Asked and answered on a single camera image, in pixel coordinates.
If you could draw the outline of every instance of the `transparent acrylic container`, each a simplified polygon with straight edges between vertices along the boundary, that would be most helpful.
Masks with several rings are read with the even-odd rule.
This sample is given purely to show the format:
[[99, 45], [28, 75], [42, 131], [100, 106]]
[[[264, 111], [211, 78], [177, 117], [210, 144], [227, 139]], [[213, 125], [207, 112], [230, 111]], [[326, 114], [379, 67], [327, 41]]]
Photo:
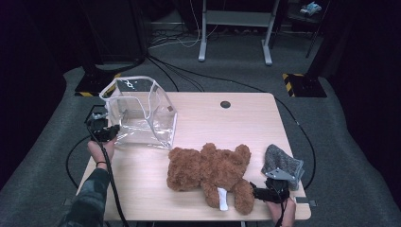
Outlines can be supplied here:
[[111, 124], [120, 126], [118, 145], [172, 149], [177, 110], [156, 80], [117, 78], [99, 96], [106, 102]]

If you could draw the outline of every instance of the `gray towel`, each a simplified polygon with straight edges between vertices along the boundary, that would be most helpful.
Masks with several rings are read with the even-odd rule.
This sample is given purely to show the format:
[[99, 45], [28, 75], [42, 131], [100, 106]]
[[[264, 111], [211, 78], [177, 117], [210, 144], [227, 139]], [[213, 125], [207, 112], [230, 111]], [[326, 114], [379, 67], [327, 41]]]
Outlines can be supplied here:
[[265, 153], [265, 164], [263, 165], [262, 173], [267, 175], [268, 172], [280, 168], [294, 177], [293, 180], [288, 181], [289, 189], [294, 191], [298, 190], [298, 182], [305, 172], [302, 169], [303, 164], [304, 161], [294, 159], [277, 146], [270, 145]]

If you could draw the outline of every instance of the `table leg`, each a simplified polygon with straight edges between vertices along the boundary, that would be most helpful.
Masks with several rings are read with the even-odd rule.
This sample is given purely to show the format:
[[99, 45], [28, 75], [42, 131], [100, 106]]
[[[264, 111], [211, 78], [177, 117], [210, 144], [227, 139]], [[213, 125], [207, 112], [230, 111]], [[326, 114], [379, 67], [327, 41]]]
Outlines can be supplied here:
[[198, 61], [204, 61], [206, 58], [206, 0], [203, 0], [203, 9], [201, 16], [201, 41], [200, 41], [200, 56]]
[[280, 0], [275, 0], [274, 1], [274, 6], [271, 12], [271, 17], [269, 20], [269, 27], [268, 27], [268, 32], [266, 32], [266, 39], [262, 40], [262, 47], [263, 47], [263, 55], [265, 56], [265, 64], [268, 66], [272, 65], [272, 60], [271, 60], [271, 55], [270, 55], [270, 49], [269, 49], [269, 40], [271, 36], [271, 31], [274, 26], [274, 20], [276, 17], [277, 9], [278, 9], [278, 4]]

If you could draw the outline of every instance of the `wooden table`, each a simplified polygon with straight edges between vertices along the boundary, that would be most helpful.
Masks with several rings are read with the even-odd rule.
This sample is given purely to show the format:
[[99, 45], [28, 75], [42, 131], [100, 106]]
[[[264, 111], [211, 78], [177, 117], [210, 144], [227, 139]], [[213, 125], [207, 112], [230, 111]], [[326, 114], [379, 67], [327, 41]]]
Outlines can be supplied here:
[[[167, 93], [177, 109], [174, 147], [201, 150], [205, 143], [234, 150], [247, 145], [252, 153], [244, 179], [265, 187], [261, 173], [264, 155], [275, 144], [292, 156], [284, 126], [271, 94], [261, 93]], [[230, 102], [230, 108], [220, 106]], [[241, 220], [271, 219], [266, 204], [255, 201], [253, 211], [240, 215], [234, 197], [228, 193], [228, 211], [209, 207], [201, 189], [175, 192], [167, 187], [168, 150], [160, 148], [116, 148], [113, 174], [123, 213], [127, 220]], [[88, 163], [83, 180], [92, 173], [95, 162]], [[291, 197], [304, 197], [302, 185]], [[296, 219], [310, 218], [309, 205], [297, 204]], [[105, 219], [120, 219], [109, 186]]]

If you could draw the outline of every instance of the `gray carpet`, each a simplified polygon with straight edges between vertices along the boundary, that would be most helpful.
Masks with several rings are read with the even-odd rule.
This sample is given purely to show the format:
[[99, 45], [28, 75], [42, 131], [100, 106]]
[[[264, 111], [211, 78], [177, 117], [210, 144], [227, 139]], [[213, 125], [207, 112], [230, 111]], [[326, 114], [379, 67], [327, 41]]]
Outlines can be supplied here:
[[[162, 45], [151, 48], [149, 53], [186, 70], [257, 87], [287, 105], [310, 138], [317, 162], [315, 178], [306, 194], [318, 206], [311, 208], [309, 220], [299, 221], [296, 226], [400, 226], [401, 212], [380, 174], [349, 135], [340, 103], [327, 80], [320, 78], [327, 98], [287, 94], [282, 74], [306, 72], [317, 47], [306, 59], [308, 39], [280, 35], [271, 51], [273, 66], [268, 67], [263, 62], [261, 39], [253, 35], [214, 39], [208, 44], [205, 62], [198, 62], [199, 43], [193, 47]], [[166, 71], [181, 92], [198, 91], [191, 83]], [[183, 73], [201, 84], [206, 92], [258, 92], [236, 82]], [[123, 73], [123, 76], [139, 75], [156, 79], [166, 91], [175, 91], [164, 72], [148, 60]], [[69, 209], [64, 205], [65, 200], [74, 198], [76, 188], [67, 177], [64, 162], [69, 150], [88, 134], [83, 124], [87, 113], [93, 105], [103, 102], [98, 97], [74, 96], [83, 76], [82, 69], [71, 70], [64, 76], [67, 89], [60, 106], [0, 192], [0, 226], [55, 226]], [[305, 161], [302, 180], [306, 183], [312, 175], [311, 148], [288, 111], [280, 103], [277, 105], [292, 152], [295, 158]], [[76, 148], [69, 164], [77, 182], [89, 160], [85, 144]], [[249, 222], [248, 226], [271, 226], [271, 222]]]

